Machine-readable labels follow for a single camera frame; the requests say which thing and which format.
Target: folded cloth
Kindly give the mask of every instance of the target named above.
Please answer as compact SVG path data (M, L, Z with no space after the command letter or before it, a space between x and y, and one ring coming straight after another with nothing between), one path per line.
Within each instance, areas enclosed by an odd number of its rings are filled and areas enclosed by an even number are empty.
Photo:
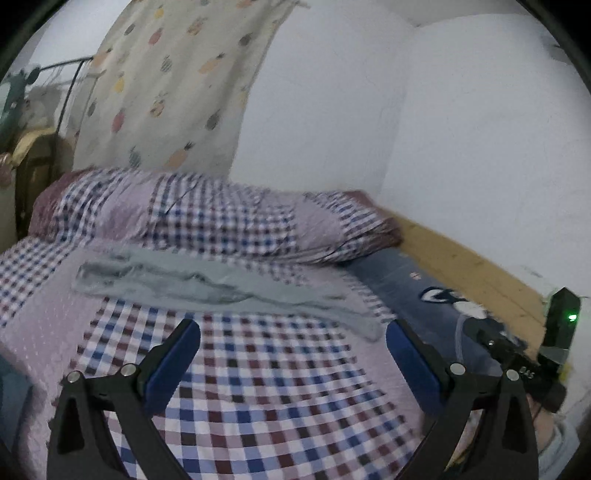
M72 287L176 311L305 315L338 322L369 341L383 333L379 320L349 298L351 292L330 285L286 284L241 267L172 252L125 247L82 264Z
M0 440L12 452L31 383L0 355Z

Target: wooden bed frame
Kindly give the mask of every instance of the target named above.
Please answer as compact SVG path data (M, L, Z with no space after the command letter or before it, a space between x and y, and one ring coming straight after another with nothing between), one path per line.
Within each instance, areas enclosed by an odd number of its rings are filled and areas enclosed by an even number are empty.
M400 249L430 275L502 320L528 342L527 354L535 359L545 333L542 297L469 248L397 213L392 215L404 234Z

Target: curtain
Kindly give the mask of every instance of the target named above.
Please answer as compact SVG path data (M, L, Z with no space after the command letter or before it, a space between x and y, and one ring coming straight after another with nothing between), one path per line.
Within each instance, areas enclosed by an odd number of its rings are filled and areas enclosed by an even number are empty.
M293 0L135 0L90 65L74 169L226 177L248 92Z

